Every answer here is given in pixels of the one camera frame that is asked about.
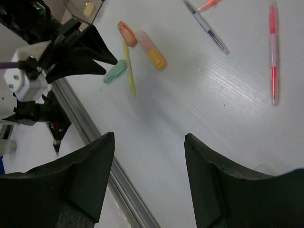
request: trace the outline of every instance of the red pen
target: red pen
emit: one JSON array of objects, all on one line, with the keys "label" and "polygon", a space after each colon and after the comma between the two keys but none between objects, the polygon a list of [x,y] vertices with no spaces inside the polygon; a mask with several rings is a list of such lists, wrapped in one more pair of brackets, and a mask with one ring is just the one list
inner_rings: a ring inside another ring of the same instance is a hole
[{"label": "red pen", "polygon": [[279,71],[278,71],[278,40],[277,40],[277,8],[276,2],[272,1],[269,8],[269,53],[270,53],[270,67],[271,67],[271,102],[273,105],[278,105],[279,99]]}]

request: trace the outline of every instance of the pink highlighter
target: pink highlighter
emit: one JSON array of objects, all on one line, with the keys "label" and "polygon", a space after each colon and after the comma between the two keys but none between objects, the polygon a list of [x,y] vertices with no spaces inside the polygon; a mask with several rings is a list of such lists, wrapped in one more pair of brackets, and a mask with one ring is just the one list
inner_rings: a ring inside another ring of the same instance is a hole
[{"label": "pink highlighter", "polygon": [[277,39],[277,8],[276,2],[272,1],[269,7],[270,24],[270,68],[271,68],[271,101],[273,105],[278,105],[279,100],[279,53]]},{"label": "pink highlighter", "polygon": [[155,68],[162,71],[167,66],[167,61],[147,36],[147,34],[144,31],[139,30],[136,32],[135,36],[141,47],[148,55],[149,59],[153,62]]}]

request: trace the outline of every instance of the yellow pencil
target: yellow pencil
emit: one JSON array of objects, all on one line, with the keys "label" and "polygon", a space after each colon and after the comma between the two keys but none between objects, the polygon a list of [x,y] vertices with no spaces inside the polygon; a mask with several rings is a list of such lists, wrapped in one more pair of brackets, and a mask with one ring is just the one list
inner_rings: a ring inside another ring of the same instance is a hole
[{"label": "yellow pencil", "polygon": [[125,41],[123,42],[123,48],[124,48],[123,49],[124,58],[125,58],[125,62],[127,64],[130,91],[131,91],[132,95],[134,97],[136,97],[136,89],[135,89],[135,83],[134,83],[133,72],[132,72],[132,67],[131,67],[130,53],[129,53],[128,45]]}]

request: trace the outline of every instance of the marker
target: marker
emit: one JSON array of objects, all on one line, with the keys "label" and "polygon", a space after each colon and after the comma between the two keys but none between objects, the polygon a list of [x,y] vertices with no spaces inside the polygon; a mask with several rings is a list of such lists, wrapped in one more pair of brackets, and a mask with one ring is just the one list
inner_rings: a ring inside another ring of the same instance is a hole
[{"label": "marker", "polygon": [[124,58],[125,58],[125,62],[127,64],[130,91],[131,91],[132,95],[134,97],[136,97],[136,90],[135,90],[135,83],[134,83],[133,72],[132,72],[132,67],[131,67],[130,53],[129,53],[128,45],[125,41],[123,42],[123,48],[124,48],[123,49]]},{"label": "marker", "polygon": [[271,70],[271,102],[278,105],[279,98],[279,71],[278,71],[278,41],[277,41],[277,8],[276,2],[272,1],[269,7],[269,53]]},{"label": "marker", "polygon": [[118,30],[120,34],[123,36],[123,39],[125,40],[127,45],[132,48],[135,47],[135,45],[137,44],[137,40],[135,38],[135,34],[129,28],[129,26],[123,21],[120,21],[118,23]]},{"label": "marker", "polygon": [[211,29],[210,25],[205,21],[205,19],[197,12],[197,10],[186,0],[184,3],[188,10],[193,14],[194,18],[200,24],[200,26],[208,33],[211,39],[216,43],[216,45],[221,49],[226,55],[229,54],[229,50],[223,41],[215,34],[215,32]]},{"label": "marker", "polygon": [[205,4],[203,4],[201,7],[198,8],[198,12],[201,13],[202,11],[205,11],[209,9],[211,6],[217,4],[221,0],[209,0]]},{"label": "marker", "polygon": [[119,60],[118,63],[104,76],[104,83],[107,85],[112,83],[114,79],[120,77],[125,72],[126,68],[127,64],[125,60]]},{"label": "marker", "polygon": [[136,32],[135,36],[149,59],[153,62],[155,68],[162,71],[167,66],[167,61],[150,40],[148,35],[144,31],[139,30]]}]

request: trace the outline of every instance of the orange highlighter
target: orange highlighter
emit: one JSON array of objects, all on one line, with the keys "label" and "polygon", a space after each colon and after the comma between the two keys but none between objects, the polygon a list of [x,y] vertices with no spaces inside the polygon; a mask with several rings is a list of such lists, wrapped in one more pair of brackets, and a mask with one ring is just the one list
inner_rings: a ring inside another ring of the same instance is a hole
[{"label": "orange highlighter", "polygon": [[135,37],[144,51],[147,53],[150,60],[153,62],[156,69],[162,71],[167,66],[167,61],[156,48],[150,38],[144,31],[137,31]]},{"label": "orange highlighter", "polygon": [[127,45],[129,47],[133,48],[137,44],[137,40],[135,38],[134,33],[129,28],[129,26],[127,26],[126,23],[124,23],[123,21],[120,21],[118,23],[118,30],[122,34],[123,39],[125,40],[125,42],[127,43]]}]

